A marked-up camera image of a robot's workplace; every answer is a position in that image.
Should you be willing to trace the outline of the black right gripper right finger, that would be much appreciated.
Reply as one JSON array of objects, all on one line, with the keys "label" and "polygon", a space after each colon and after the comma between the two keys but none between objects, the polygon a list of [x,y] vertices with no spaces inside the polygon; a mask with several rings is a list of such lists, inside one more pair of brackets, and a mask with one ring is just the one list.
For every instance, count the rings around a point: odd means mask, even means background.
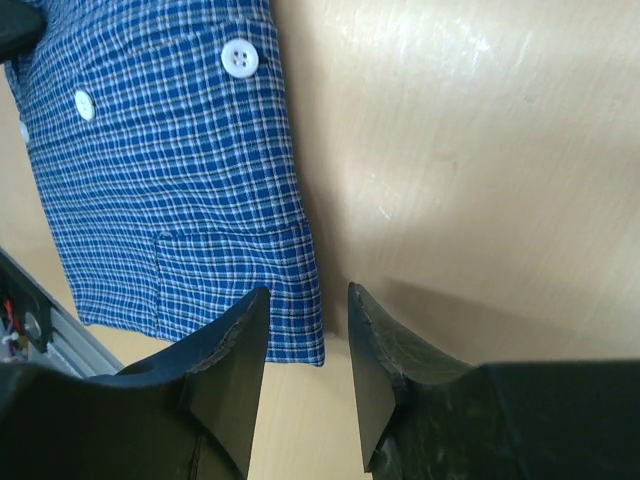
[{"label": "black right gripper right finger", "polygon": [[375,479],[635,479],[635,360],[472,366],[360,284],[348,335],[364,470]]}]

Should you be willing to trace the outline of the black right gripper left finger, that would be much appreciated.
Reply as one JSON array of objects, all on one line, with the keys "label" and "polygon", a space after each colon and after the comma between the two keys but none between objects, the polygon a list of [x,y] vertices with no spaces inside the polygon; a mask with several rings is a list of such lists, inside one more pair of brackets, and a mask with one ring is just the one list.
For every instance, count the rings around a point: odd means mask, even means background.
[{"label": "black right gripper left finger", "polygon": [[259,287],[114,375],[1,368],[5,479],[244,479],[269,336]]}]

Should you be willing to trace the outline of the blue plaid long sleeve shirt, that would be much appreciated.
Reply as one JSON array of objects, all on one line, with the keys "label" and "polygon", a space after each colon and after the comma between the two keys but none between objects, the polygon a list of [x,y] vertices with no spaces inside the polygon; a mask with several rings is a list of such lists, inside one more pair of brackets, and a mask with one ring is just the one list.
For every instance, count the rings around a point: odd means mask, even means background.
[{"label": "blue plaid long sleeve shirt", "polygon": [[5,65],[76,311],[175,342],[257,287],[320,366],[321,294],[266,1],[37,1]]}]

